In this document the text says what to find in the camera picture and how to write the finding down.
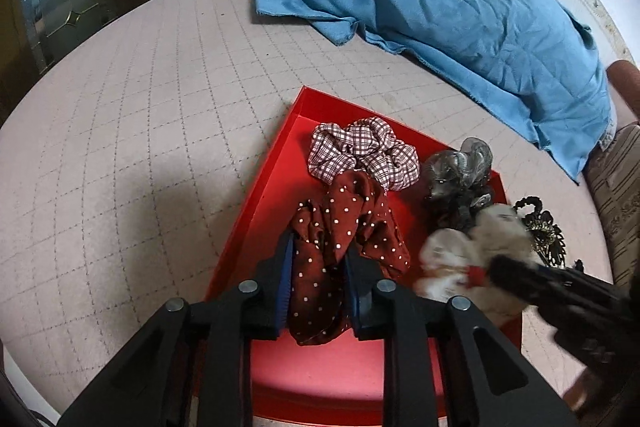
screw head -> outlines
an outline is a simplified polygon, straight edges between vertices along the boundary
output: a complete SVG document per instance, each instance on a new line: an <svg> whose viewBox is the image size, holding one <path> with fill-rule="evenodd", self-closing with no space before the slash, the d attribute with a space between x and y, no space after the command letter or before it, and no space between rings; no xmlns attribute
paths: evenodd
<svg viewBox="0 0 640 427"><path fill-rule="evenodd" d="M246 281L242 281L241 283L239 283L238 289L242 293L252 293L258 289L258 283L253 279L247 279Z"/></svg>
<svg viewBox="0 0 640 427"><path fill-rule="evenodd" d="M180 311L182 308L184 308L184 300L180 299L179 297L173 297L165 302L164 307L167 309L167 311L170 312Z"/></svg>
<svg viewBox="0 0 640 427"><path fill-rule="evenodd" d="M471 308L471 301L462 295L456 295L451 299L451 305L461 312L466 312Z"/></svg>
<svg viewBox="0 0 640 427"><path fill-rule="evenodd" d="M376 288L381 292L389 293L396 289L396 283L391 279L380 279L376 283Z"/></svg>

red tray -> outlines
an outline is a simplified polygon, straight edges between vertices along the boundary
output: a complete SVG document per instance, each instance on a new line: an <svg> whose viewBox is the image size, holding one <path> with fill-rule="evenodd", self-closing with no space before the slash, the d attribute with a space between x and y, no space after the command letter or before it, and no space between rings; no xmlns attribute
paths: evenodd
<svg viewBox="0 0 640 427"><path fill-rule="evenodd" d="M262 165L207 292L212 299L248 279L255 265L273 254L276 241L300 201L321 198L325 186L309 175L306 158L311 133L321 122L347 126L374 112L328 94L303 87ZM417 149L420 161L448 147L404 124L383 117L396 136ZM506 203L500 176L489 184L496 200ZM418 182L401 192L390 191L389 203L412 256L412 268L401 280L411 286L420 277L418 253L427 233L420 204L426 188ZM520 347L522 318L502 331ZM430 345L440 416L444 415L440 368ZM360 343L346 332L323 346L300 347L288 331L276 342L252 343L251 374L254 414L306 425L380 425L382 423L383 341Z"/></svg>

striped fabric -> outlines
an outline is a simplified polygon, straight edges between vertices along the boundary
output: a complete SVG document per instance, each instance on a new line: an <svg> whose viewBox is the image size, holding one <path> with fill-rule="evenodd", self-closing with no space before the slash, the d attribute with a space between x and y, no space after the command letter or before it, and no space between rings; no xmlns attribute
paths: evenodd
<svg viewBox="0 0 640 427"><path fill-rule="evenodd" d="M584 171L607 240L614 283L628 290L640 256L640 125L618 131Z"/></svg>

